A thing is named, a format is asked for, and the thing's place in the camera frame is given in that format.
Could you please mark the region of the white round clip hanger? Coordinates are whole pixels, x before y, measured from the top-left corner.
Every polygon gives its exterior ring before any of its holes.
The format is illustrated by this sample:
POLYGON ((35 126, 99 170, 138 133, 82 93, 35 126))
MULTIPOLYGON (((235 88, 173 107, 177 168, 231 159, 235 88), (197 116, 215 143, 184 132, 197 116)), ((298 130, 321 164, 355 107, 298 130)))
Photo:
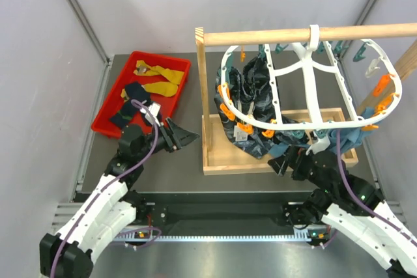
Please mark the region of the white round clip hanger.
POLYGON ((342 128, 368 128, 387 116, 389 116, 400 103, 403 88, 401 78, 387 54, 374 41, 376 38, 397 38, 416 35, 416 24, 397 23, 385 25, 362 25, 348 27, 319 27, 310 25, 305 29, 279 29, 267 31, 242 31, 228 33, 210 33, 205 35, 207 46, 227 46, 228 50, 223 55, 221 65, 220 94, 225 102, 228 113, 237 119, 264 130, 327 130, 342 128), (344 77, 336 64, 330 42, 333 40, 361 40, 365 45, 374 49, 379 60, 384 63, 387 69, 387 78, 393 83, 393 91, 381 99, 375 113, 370 118, 364 118, 357 114, 353 106, 352 98, 346 88, 344 77), (272 64, 270 45, 273 43, 290 43, 298 56, 298 62, 282 69, 274 68, 272 64), (228 83, 226 82, 227 60, 232 52, 239 46, 262 44, 267 59, 269 83, 272 87, 272 106, 274 118, 271 122, 261 122, 256 118, 244 114, 232 101, 227 93, 228 83), (290 74, 295 70, 301 70, 304 79, 304 90, 308 109, 309 121, 294 124, 286 124, 282 119, 280 97, 276 88, 278 77, 290 74), (347 106, 350 119, 345 122, 326 122, 321 115, 317 97, 315 70, 320 70, 334 75, 341 95, 347 106))

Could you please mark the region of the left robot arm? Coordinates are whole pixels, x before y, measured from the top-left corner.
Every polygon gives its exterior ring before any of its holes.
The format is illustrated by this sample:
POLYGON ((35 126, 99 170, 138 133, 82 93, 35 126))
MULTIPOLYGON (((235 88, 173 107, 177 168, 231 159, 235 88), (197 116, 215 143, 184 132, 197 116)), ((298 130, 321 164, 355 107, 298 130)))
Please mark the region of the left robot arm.
POLYGON ((155 153, 176 152, 199 135, 177 126, 170 118, 145 134, 131 124, 122 130, 116 155, 94 191, 55 234, 40 241, 40 272, 45 277, 89 277, 104 249, 131 223, 147 220, 149 208, 132 186, 143 164, 155 153))

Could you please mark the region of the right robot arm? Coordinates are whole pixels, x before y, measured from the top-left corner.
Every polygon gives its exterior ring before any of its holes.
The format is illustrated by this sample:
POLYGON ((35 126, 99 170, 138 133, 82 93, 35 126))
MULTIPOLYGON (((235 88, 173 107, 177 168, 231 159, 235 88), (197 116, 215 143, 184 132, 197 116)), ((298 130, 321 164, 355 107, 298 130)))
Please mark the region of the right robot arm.
POLYGON ((288 223, 322 223, 371 255, 389 277, 416 276, 416 237, 376 187, 349 174, 340 156, 291 146, 268 165, 280 176, 291 168, 293 180, 307 180, 316 187, 302 204, 283 207, 288 223))

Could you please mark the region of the navy sock with santa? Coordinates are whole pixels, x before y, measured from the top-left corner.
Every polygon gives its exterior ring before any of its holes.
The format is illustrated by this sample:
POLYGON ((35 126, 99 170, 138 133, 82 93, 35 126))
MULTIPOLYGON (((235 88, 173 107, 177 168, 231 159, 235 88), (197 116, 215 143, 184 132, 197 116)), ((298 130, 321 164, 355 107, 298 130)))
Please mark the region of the navy sock with santa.
POLYGON ((125 100, 122 98, 122 100, 123 105, 121 108, 109 119, 119 129, 127 126, 139 111, 138 108, 132 105, 132 99, 125 100))

